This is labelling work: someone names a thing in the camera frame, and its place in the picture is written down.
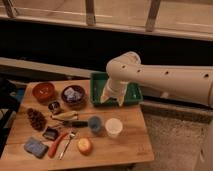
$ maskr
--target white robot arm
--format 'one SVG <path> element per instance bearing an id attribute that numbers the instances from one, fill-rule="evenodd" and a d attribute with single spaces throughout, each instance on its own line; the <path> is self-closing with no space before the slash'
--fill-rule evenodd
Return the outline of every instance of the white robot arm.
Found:
<path id="1" fill-rule="evenodd" d="M 213 67 L 142 65 L 138 54 L 127 52 L 110 60 L 106 71 L 102 103 L 113 97 L 121 106 L 128 83 L 134 82 L 213 107 Z"/>

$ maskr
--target metal spoon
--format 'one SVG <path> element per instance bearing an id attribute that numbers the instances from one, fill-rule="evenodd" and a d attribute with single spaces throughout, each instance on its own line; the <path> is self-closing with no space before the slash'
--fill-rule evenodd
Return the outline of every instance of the metal spoon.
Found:
<path id="1" fill-rule="evenodd" d="M 68 142 L 66 143 L 66 145 L 65 145 L 65 147 L 64 147 L 64 150 L 63 150 L 63 151 L 61 152 L 61 154 L 59 155 L 59 160 L 61 160 L 61 159 L 63 158 L 63 156 L 64 156 L 64 154 L 65 154 L 65 152 L 66 152 L 66 150 L 67 150 L 67 147 L 69 146 L 71 140 L 72 140 L 73 138 L 75 138 L 75 135 L 76 135 L 76 132 L 71 131 L 71 132 L 69 133 L 69 140 L 68 140 Z"/>

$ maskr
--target small object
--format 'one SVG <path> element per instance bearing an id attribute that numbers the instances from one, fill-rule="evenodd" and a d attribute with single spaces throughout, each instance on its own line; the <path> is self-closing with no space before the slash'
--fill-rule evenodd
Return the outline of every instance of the small object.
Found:
<path id="1" fill-rule="evenodd" d="M 55 153 L 56 153 L 56 150 L 58 148 L 58 145 L 59 143 L 61 142 L 61 140 L 68 134 L 68 132 L 62 132 L 58 138 L 52 143 L 51 147 L 49 148 L 48 150 L 48 156 L 50 158 L 53 158 Z"/>
<path id="2" fill-rule="evenodd" d="M 88 138 L 80 138 L 77 147 L 83 155 L 89 155 L 93 149 L 92 142 Z"/>
<path id="3" fill-rule="evenodd" d="M 32 153 L 37 158 L 42 158 L 48 150 L 48 146 L 43 144 L 41 141 L 30 137 L 24 145 L 24 149 L 28 153 Z"/>
<path id="4" fill-rule="evenodd" d="M 101 119 L 98 116 L 92 116 L 88 120 L 88 126 L 94 134 L 97 134 L 101 130 L 101 124 Z"/>
<path id="5" fill-rule="evenodd" d="M 117 118 L 110 118 L 106 121 L 105 128 L 109 137 L 116 138 L 123 130 L 123 124 Z"/>
<path id="6" fill-rule="evenodd" d="M 79 85 L 70 85 L 62 93 L 62 100 L 69 106 L 79 105 L 84 101 L 85 90 Z"/>
<path id="7" fill-rule="evenodd" d="M 61 113 L 59 115 L 51 115 L 52 119 L 57 119 L 60 121 L 65 121 L 65 120 L 70 120 L 70 119 L 78 119 L 78 113 L 77 111 L 70 111 L 70 112 L 65 112 L 65 113 Z"/>
<path id="8" fill-rule="evenodd" d="M 54 101 L 48 105 L 48 109 L 52 112 L 53 115 L 59 114 L 61 112 L 60 103 Z"/>
<path id="9" fill-rule="evenodd" d="M 53 141 L 58 137 L 58 131 L 56 129 L 47 127 L 46 131 L 43 133 L 43 137 Z"/>
<path id="10" fill-rule="evenodd" d="M 44 115 L 40 111 L 33 108 L 29 108 L 27 110 L 27 115 L 28 115 L 28 119 L 30 121 L 31 126 L 35 130 L 42 131 L 45 128 L 47 121 Z"/>
<path id="11" fill-rule="evenodd" d="M 38 102 L 45 103 L 55 96 L 55 87 L 50 82 L 42 82 L 33 88 L 32 94 Z"/>
<path id="12" fill-rule="evenodd" d="M 67 127 L 76 127 L 76 128 L 82 128 L 82 127 L 88 126 L 87 121 L 63 121 L 62 124 Z"/>
<path id="13" fill-rule="evenodd" d="M 65 145 L 65 147 L 64 147 L 64 150 L 61 152 L 61 154 L 60 154 L 60 156 L 59 156 L 59 159 L 60 159 L 60 160 L 63 158 L 63 156 L 64 156 L 64 154 L 65 154 L 65 152 L 66 152 L 66 150 L 67 150 L 67 148 L 68 148 L 68 146 L 69 146 L 71 140 L 72 140 L 73 138 L 75 138 L 75 135 L 76 135 L 76 132 L 71 131 L 71 132 L 69 133 L 69 140 L 68 140 L 68 142 L 66 143 L 66 145 Z"/>
<path id="14" fill-rule="evenodd" d="M 62 121 L 61 123 L 57 125 L 51 126 L 51 128 L 55 129 L 60 129 L 62 127 L 75 127 L 75 128 L 82 128 L 82 127 L 87 127 L 88 122 L 87 121 L 73 121 L 73 120 L 67 120 L 67 121 Z"/>

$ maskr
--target green object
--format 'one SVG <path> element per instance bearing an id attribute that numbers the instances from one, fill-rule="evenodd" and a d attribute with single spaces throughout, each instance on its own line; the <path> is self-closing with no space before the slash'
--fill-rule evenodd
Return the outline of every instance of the green object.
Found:
<path id="1" fill-rule="evenodd" d="M 94 106 L 118 106 L 116 99 L 110 98 L 105 103 L 100 102 L 102 91 L 108 79 L 107 73 L 91 73 L 90 101 Z M 129 83 L 124 98 L 124 106 L 138 104 L 143 100 L 140 87 L 136 83 Z"/>

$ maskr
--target dark bowl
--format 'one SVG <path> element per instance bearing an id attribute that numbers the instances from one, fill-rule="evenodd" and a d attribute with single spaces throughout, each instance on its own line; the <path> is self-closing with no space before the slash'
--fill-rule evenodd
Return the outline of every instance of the dark bowl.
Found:
<path id="1" fill-rule="evenodd" d="M 33 88 L 32 94 L 40 103 L 45 103 L 54 98 L 55 87 L 50 82 L 42 82 Z"/>
<path id="2" fill-rule="evenodd" d="M 84 101 L 85 90 L 79 85 L 70 85 L 62 91 L 61 98 L 69 106 L 79 105 Z"/>

